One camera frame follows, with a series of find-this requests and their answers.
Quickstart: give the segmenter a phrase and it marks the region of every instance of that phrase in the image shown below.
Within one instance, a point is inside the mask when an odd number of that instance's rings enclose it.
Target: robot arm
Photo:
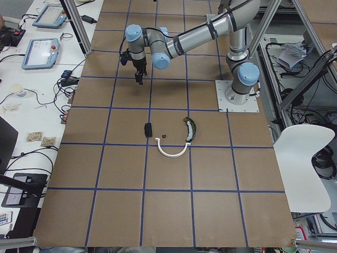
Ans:
[[[136,81],[142,84],[142,77],[144,74],[146,75],[145,47],[150,47],[153,65],[157,69],[165,69],[170,65],[171,59],[183,55],[208,41],[215,40],[220,35],[229,33],[230,48],[227,53],[227,63],[232,72],[239,72],[238,66],[245,61],[247,62],[246,59],[249,55],[245,42],[245,27],[257,14],[260,0],[229,0],[225,2],[227,3],[225,3],[223,13],[174,37],[168,36],[166,27],[141,28],[139,25],[129,25],[125,30],[128,50],[122,54],[122,64],[125,65],[126,60],[132,60],[134,67],[137,69]],[[240,78],[240,75],[247,77],[245,76],[246,71],[237,74],[238,78]],[[255,81],[251,80],[249,76],[247,78],[249,79],[248,85],[241,87],[241,81],[236,85],[238,94],[249,93],[251,86],[257,82],[257,78]]]

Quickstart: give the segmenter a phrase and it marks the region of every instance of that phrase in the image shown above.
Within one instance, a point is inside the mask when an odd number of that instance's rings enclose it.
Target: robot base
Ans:
[[[219,112],[260,112],[259,107],[257,105],[256,97],[249,96],[246,103],[243,105],[235,105],[227,100],[225,97],[225,91],[228,86],[232,85],[232,81],[229,80],[216,80],[216,96],[217,96],[217,104],[219,107]],[[254,94],[254,89],[252,88],[250,94]]]

